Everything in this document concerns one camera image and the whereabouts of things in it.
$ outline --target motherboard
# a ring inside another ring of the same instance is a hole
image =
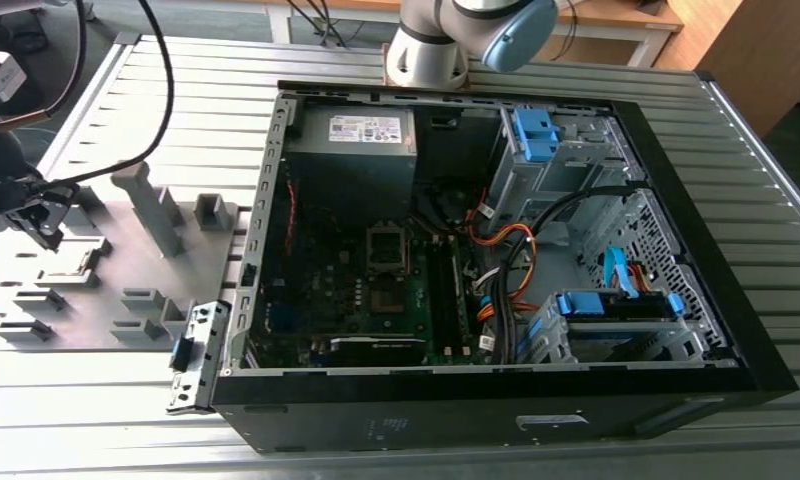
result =
[[[279,243],[285,249],[265,269],[273,274],[264,277],[265,304],[252,322],[256,365],[483,361],[472,349],[467,239],[388,220],[341,228],[331,212],[309,207],[288,230],[289,239]]]

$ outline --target metal slat surface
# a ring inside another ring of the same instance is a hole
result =
[[[260,167],[255,159],[264,147],[263,134],[253,129],[265,125],[277,80],[380,84],[380,54],[189,38],[169,41],[177,120],[149,158],[152,181],[172,185],[179,201],[195,199],[219,183],[216,191],[225,199],[248,205]],[[49,153],[60,176],[144,147],[148,134],[136,122],[152,124],[163,109],[156,51],[153,42],[144,40],[136,53],[125,49],[104,66],[115,70],[115,78],[79,107],[77,128],[60,133]],[[704,86],[694,75],[679,72],[554,64],[495,75],[472,62],[475,89],[639,102],[800,385],[800,203],[764,179],[763,169],[775,170],[771,159],[754,153],[744,134],[738,134],[734,114]],[[139,112],[147,118],[136,119]],[[243,116],[252,119],[247,131],[236,128],[244,125]],[[124,123],[128,117],[133,126]],[[208,124],[212,120],[221,124]],[[734,185],[714,184],[714,178]],[[113,188],[108,183],[96,182],[96,188]],[[248,214],[237,220],[243,225]],[[233,255],[241,243],[236,237]],[[225,281],[233,282],[237,273],[233,257]],[[232,299],[233,290],[223,288],[220,295]],[[692,479],[726,478],[735,468],[756,479],[790,475],[790,469],[800,468],[800,391],[767,407],[722,413],[640,442],[260,456],[219,416],[163,415],[167,365],[165,353],[0,353],[0,472],[71,473],[84,479],[97,474],[275,479],[299,478],[287,470],[295,468],[307,469],[308,478],[432,478],[436,472],[463,478],[552,472],[639,478],[658,468],[667,478]],[[21,448],[24,455],[17,455]],[[445,464],[456,467],[437,466]],[[387,467],[403,468],[395,475]]]

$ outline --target white label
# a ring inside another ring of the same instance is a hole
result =
[[[400,119],[396,117],[348,117],[329,120],[329,142],[401,143]]]
[[[480,335],[480,350],[492,351],[495,350],[495,339],[486,335]]]
[[[495,209],[492,207],[490,207],[486,203],[480,204],[480,206],[478,207],[478,210],[480,211],[483,216],[488,219],[491,219],[492,215],[495,215]]]

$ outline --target ram slot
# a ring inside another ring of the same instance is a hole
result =
[[[447,356],[460,355],[463,335],[456,301],[454,254],[450,243],[440,242],[429,246],[427,269],[429,272],[429,311],[435,350]]]

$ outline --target power supply label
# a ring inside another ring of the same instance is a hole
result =
[[[336,115],[329,120],[329,142],[401,143],[397,117]]]

